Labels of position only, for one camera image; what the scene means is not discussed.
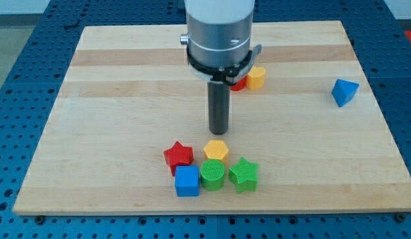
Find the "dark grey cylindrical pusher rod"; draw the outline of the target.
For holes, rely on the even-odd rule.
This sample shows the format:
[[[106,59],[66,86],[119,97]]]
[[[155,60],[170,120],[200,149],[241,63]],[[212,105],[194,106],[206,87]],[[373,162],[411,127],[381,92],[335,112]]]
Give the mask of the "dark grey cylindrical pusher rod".
[[[215,135],[223,135],[228,131],[230,87],[211,82],[207,87],[209,129]]]

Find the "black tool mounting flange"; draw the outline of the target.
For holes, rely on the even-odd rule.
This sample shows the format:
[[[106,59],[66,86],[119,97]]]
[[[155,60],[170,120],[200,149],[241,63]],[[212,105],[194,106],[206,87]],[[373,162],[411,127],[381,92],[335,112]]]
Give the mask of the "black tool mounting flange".
[[[189,68],[197,77],[207,82],[218,82],[233,86],[245,77],[254,66],[256,57],[261,53],[262,45],[256,45],[249,50],[246,57],[230,67],[213,68],[205,66],[192,57],[189,48],[186,49]]]

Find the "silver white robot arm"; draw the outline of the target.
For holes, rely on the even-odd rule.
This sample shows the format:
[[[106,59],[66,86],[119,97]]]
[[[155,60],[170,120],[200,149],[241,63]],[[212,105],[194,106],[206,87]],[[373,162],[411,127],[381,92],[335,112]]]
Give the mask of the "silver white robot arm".
[[[207,82],[209,130],[228,131],[230,87],[252,69],[262,46],[250,47],[253,0],[185,0],[187,33],[180,36],[194,74]]]

